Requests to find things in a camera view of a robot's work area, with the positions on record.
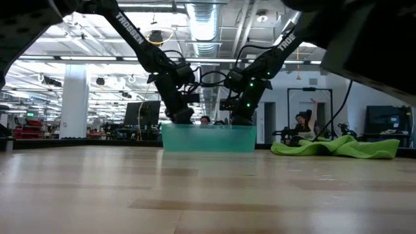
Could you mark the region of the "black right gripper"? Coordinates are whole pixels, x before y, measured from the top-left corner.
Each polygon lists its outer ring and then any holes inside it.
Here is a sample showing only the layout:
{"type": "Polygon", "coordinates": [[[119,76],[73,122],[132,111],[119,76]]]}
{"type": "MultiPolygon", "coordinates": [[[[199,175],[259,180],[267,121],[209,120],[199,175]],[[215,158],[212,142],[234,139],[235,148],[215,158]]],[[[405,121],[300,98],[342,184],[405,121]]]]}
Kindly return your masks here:
{"type": "Polygon", "coordinates": [[[252,116],[256,108],[256,102],[238,99],[231,111],[231,125],[252,125],[252,116]]]}

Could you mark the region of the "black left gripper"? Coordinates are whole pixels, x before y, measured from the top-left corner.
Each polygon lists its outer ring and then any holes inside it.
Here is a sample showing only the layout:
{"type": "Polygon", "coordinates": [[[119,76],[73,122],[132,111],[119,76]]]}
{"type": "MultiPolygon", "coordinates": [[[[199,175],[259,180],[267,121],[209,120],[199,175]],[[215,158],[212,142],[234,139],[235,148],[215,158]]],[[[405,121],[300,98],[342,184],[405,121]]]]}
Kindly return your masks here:
{"type": "Polygon", "coordinates": [[[175,124],[191,124],[194,109],[190,108],[181,96],[164,101],[166,116],[175,124]]]}

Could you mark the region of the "black hanging television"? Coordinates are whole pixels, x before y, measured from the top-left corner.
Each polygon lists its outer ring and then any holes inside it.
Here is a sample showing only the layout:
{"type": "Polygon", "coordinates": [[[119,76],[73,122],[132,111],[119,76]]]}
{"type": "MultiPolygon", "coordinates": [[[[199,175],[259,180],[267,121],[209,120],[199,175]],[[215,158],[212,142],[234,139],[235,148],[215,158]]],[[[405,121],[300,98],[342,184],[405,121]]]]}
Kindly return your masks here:
{"type": "Polygon", "coordinates": [[[159,123],[160,101],[128,103],[124,125],[157,125],[159,123]]]}

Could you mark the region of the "red storage shelf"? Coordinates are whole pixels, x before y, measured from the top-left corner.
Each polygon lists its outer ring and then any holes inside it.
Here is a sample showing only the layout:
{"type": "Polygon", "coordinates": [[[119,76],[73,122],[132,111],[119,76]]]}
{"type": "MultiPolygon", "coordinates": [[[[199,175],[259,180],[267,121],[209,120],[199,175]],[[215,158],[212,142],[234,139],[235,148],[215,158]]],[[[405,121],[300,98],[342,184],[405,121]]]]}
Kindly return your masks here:
{"type": "Polygon", "coordinates": [[[25,123],[20,123],[18,118],[14,118],[16,124],[12,135],[16,139],[41,139],[43,138],[43,123],[39,120],[25,119],[25,123]]]}

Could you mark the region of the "black office desk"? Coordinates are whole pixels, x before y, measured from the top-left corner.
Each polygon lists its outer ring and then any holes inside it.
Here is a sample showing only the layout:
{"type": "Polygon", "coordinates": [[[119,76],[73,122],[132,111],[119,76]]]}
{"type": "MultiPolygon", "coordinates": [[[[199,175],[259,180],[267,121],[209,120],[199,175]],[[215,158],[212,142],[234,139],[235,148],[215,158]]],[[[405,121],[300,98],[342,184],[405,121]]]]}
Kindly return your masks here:
{"type": "Polygon", "coordinates": [[[361,137],[364,142],[377,142],[382,140],[396,139],[399,140],[400,148],[411,147],[411,135],[403,133],[392,133],[392,134],[376,134],[376,133],[365,133],[361,137]]]}

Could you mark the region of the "white building pillar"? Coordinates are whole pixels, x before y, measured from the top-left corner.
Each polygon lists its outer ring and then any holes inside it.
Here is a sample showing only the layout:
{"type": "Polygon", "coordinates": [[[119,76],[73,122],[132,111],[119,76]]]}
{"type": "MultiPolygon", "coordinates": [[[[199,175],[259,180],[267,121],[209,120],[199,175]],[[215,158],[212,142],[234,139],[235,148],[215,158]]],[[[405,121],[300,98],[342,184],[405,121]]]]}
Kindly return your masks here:
{"type": "Polygon", "coordinates": [[[86,64],[67,64],[64,74],[59,138],[86,137],[90,72],[86,64]]]}

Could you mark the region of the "black aluminium table frame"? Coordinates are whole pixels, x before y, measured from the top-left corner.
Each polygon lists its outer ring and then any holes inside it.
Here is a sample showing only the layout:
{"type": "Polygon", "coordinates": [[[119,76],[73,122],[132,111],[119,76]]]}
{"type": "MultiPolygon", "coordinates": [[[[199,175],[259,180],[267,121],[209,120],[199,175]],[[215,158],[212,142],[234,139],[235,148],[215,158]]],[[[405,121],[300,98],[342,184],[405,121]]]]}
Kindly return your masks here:
{"type": "MultiPolygon", "coordinates": [[[[6,138],[0,138],[0,151],[5,151],[6,138]]],[[[27,150],[36,148],[59,148],[71,146],[138,146],[138,147],[163,147],[162,142],[157,141],[132,141],[132,140],[92,140],[92,139],[64,139],[64,140],[15,140],[13,150],[27,150]]]]}

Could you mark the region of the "black background monitor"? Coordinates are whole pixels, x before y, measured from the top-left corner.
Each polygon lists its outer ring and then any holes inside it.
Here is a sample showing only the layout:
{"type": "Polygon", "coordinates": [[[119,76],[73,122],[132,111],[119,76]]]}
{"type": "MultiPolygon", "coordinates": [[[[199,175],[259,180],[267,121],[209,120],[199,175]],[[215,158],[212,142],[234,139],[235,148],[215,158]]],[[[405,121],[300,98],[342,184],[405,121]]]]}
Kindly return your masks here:
{"type": "Polygon", "coordinates": [[[402,127],[399,107],[367,106],[364,133],[378,134],[386,130],[397,130],[402,127]]]}

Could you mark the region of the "green microfiber towel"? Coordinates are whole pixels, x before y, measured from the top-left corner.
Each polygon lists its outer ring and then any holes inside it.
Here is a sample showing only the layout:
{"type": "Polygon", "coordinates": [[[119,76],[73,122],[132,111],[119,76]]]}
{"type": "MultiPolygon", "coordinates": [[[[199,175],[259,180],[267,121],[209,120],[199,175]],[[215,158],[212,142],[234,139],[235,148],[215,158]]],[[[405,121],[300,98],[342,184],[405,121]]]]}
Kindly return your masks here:
{"type": "Polygon", "coordinates": [[[400,141],[359,142],[350,135],[329,141],[299,140],[298,146],[274,142],[270,150],[282,156],[340,156],[355,159],[394,159],[400,141]]]}

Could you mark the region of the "silver ceiling duct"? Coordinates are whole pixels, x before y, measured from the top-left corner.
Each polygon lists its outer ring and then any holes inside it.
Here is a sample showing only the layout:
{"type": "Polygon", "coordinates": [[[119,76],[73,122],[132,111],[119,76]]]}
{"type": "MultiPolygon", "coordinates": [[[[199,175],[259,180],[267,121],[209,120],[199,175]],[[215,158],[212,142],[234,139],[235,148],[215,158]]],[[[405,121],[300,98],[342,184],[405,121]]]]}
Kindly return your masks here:
{"type": "Polygon", "coordinates": [[[190,16],[189,29],[196,57],[216,57],[218,44],[214,41],[218,35],[219,8],[213,4],[186,4],[190,16]]]}

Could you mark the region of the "black rectangular stand frame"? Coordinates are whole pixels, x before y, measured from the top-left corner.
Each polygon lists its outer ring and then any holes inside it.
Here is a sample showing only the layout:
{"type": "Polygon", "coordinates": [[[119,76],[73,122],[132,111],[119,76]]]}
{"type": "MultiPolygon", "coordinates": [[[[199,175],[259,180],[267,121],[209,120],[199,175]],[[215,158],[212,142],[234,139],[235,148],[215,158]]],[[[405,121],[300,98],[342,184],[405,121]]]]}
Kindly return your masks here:
{"type": "Polygon", "coordinates": [[[334,131],[334,125],[333,125],[333,90],[331,88],[314,88],[314,87],[304,87],[304,88],[288,88],[287,89],[287,125],[290,124],[290,100],[291,100],[291,96],[290,96],[290,92],[291,90],[301,90],[303,92],[316,92],[317,90],[319,91],[328,91],[329,92],[329,96],[328,99],[330,101],[330,120],[329,122],[322,128],[321,132],[319,133],[319,135],[323,134],[323,132],[325,130],[327,130],[327,127],[330,126],[330,139],[334,140],[335,139],[335,131],[334,131]]]}

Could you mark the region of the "teal translucent plastic basket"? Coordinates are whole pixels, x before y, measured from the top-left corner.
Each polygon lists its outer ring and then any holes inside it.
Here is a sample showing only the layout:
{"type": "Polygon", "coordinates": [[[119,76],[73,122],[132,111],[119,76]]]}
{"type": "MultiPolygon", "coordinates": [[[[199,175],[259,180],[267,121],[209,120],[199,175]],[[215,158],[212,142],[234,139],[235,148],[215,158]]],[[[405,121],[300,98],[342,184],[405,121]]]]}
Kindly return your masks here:
{"type": "Polygon", "coordinates": [[[161,127],[166,151],[251,153],[255,149],[256,134],[254,126],[166,123],[161,127]]]}

